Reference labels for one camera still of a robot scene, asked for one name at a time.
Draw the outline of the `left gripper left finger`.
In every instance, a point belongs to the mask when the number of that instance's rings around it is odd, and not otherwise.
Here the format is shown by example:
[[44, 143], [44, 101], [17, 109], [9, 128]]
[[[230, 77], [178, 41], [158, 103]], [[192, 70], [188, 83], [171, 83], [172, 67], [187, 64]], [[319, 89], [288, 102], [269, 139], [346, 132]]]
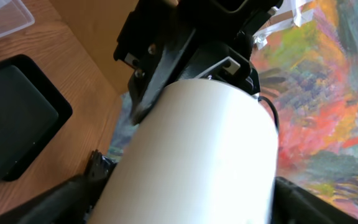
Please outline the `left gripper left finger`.
[[0, 224], [86, 223], [117, 163], [98, 150], [85, 172], [0, 215]]

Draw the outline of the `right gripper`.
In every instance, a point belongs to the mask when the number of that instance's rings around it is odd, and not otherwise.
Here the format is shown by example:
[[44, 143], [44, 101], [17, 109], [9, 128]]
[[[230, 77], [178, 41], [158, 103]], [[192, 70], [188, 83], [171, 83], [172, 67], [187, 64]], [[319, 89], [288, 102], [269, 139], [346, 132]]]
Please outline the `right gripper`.
[[250, 95], [260, 92], [250, 62], [254, 34], [283, 0], [139, 0], [117, 38], [114, 59], [133, 69], [131, 121], [139, 124], [163, 89], [210, 77]]

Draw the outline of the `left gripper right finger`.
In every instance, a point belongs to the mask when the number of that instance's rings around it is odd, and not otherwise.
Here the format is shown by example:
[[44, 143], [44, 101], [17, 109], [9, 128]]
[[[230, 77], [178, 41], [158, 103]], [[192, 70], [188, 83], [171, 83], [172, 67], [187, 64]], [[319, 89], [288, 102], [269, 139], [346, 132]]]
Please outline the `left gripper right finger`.
[[358, 219], [307, 192], [293, 182], [275, 178], [272, 224], [358, 224]]

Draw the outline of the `white cup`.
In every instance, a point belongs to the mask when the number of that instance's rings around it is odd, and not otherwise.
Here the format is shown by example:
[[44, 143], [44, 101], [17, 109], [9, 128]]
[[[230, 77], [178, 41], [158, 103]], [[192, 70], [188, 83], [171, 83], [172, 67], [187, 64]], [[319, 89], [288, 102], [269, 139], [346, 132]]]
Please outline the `white cup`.
[[90, 223], [269, 223], [278, 133], [214, 80], [167, 86], [112, 172]]

